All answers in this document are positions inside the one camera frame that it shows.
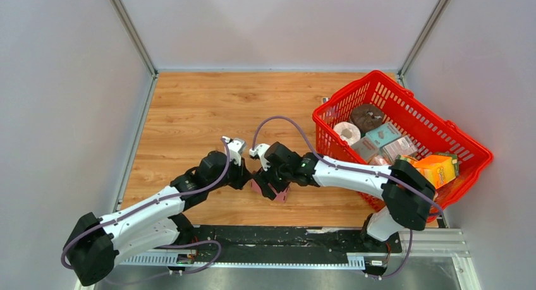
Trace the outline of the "pink paper box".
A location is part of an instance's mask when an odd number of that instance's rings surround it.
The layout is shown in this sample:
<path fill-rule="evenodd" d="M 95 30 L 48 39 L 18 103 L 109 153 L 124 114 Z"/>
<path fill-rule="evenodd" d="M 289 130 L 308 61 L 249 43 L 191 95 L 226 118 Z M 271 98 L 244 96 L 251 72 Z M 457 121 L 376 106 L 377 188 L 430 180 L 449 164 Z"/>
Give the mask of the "pink paper box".
<path fill-rule="evenodd" d="M 290 189 L 288 183 L 286 183 L 285 187 L 283 187 L 283 185 L 284 183 L 278 182 L 278 184 L 274 186 L 262 179 L 253 179 L 251 181 L 251 189 L 254 192 L 279 203 L 285 203 L 287 201 Z"/>

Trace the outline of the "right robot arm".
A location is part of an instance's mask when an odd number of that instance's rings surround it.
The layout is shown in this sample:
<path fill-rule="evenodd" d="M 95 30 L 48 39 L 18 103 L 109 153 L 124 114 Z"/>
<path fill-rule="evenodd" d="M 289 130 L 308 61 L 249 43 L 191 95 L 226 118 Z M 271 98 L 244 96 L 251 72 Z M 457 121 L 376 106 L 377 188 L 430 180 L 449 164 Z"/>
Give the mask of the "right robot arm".
<path fill-rule="evenodd" d="M 300 156 L 279 142 L 259 144 L 249 154 L 261 163 L 253 183 L 271 200 L 291 183 L 344 188 L 382 200 L 385 206 L 367 218 L 360 234 L 360 242 L 368 251 L 377 251 L 404 228 L 422 231 L 427 225 L 436 189 L 407 161 L 368 166 L 314 152 Z"/>

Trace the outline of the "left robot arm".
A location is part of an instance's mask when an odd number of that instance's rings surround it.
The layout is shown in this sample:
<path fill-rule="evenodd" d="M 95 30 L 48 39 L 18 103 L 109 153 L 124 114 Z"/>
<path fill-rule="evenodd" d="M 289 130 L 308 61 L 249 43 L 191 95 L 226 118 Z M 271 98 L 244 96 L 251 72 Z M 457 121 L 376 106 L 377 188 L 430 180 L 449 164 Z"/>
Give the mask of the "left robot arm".
<path fill-rule="evenodd" d="M 61 252 L 61 265 L 83 286 L 105 279 L 124 260 L 153 248 L 192 246 L 193 231 L 184 211 L 206 201 L 213 190 L 240 190 L 250 180 L 240 153 L 209 152 L 197 166 L 177 176 L 156 194 L 110 214 L 82 215 Z"/>

